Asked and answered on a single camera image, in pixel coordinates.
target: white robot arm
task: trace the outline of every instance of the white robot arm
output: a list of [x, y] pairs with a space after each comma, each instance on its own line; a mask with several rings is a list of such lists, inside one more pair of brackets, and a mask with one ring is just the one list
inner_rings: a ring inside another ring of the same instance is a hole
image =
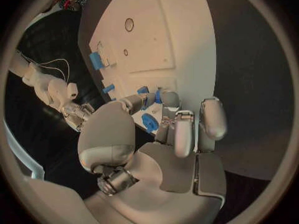
[[78, 132], [94, 111], [89, 104], [80, 106], [72, 102], [78, 95], [75, 83], [67, 84], [63, 79], [42, 73], [38, 65], [28, 63], [18, 52], [13, 57], [10, 71], [21, 77], [26, 85], [34, 87], [37, 97], [61, 112], [66, 122]]

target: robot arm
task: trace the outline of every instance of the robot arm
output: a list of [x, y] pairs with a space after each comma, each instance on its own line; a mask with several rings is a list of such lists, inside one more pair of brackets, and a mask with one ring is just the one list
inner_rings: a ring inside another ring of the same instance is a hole
[[67, 84], [63, 79], [42, 73], [38, 65], [28, 63], [18, 52], [12, 59], [10, 71], [33, 87], [36, 96], [46, 105], [61, 112], [66, 122], [78, 132], [94, 111], [88, 104], [80, 106], [72, 102], [78, 95], [75, 83]]

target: blue object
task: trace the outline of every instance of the blue object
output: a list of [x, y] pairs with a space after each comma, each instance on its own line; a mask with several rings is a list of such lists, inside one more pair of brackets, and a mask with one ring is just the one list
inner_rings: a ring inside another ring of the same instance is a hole
[[114, 89], [115, 89], [115, 86], [114, 86], [113, 84], [111, 84], [111, 85], [109, 85], [109, 86], [103, 88], [102, 91], [103, 91], [105, 94], [107, 94], [109, 91], [114, 90]]
[[138, 93], [138, 94], [149, 93], [149, 89], [148, 89], [147, 86], [142, 86], [141, 88], [139, 88], [139, 89], [137, 90], [137, 93]]
[[89, 58], [95, 70], [100, 70], [105, 67], [98, 52], [89, 54]]
[[142, 123], [147, 128], [148, 133], [155, 131], [159, 128], [159, 124], [157, 120], [149, 113], [143, 114], [141, 118], [142, 118]]
[[161, 97], [160, 97], [160, 90], [156, 91], [154, 102], [157, 103], [157, 104], [162, 104]]

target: blue plastic part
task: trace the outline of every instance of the blue plastic part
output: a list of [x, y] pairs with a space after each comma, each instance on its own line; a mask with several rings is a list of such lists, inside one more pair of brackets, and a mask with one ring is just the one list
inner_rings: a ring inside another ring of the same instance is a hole
[[137, 90], [137, 93], [138, 93], [138, 94], [149, 93], [149, 89], [148, 89], [147, 86], [142, 86], [141, 88], [139, 88], [139, 89]]
[[156, 91], [154, 102], [157, 103], [157, 104], [162, 104], [161, 97], [160, 97], [160, 90]]
[[109, 85], [109, 86], [103, 88], [102, 91], [103, 91], [105, 94], [107, 94], [109, 91], [114, 90], [114, 89], [115, 89], [115, 86], [114, 86], [113, 84], [111, 84], [111, 85]]
[[149, 113], [143, 114], [141, 118], [142, 118], [142, 123], [147, 128], [148, 133], [153, 132], [159, 128], [159, 124], [157, 120]]
[[105, 67], [98, 52], [89, 54], [89, 58], [95, 70], [100, 70]]

